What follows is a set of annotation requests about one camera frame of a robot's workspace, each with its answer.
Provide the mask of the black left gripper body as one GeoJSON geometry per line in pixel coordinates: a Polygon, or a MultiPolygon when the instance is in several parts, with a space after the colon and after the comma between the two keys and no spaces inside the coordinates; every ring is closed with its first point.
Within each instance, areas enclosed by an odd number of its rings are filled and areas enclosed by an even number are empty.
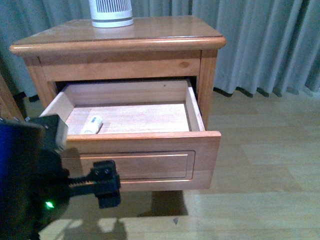
{"type": "Polygon", "coordinates": [[[54,114],[0,121],[0,237],[36,240],[72,197],[90,194],[87,177],[62,166],[68,128],[54,114]]]}

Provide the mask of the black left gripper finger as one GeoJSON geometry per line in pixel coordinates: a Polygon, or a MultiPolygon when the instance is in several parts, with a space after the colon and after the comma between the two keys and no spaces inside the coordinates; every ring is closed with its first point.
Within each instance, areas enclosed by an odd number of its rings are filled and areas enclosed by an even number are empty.
{"type": "Polygon", "coordinates": [[[94,162],[90,177],[100,209],[114,208],[121,203],[121,181],[114,160],[94,162]]]}

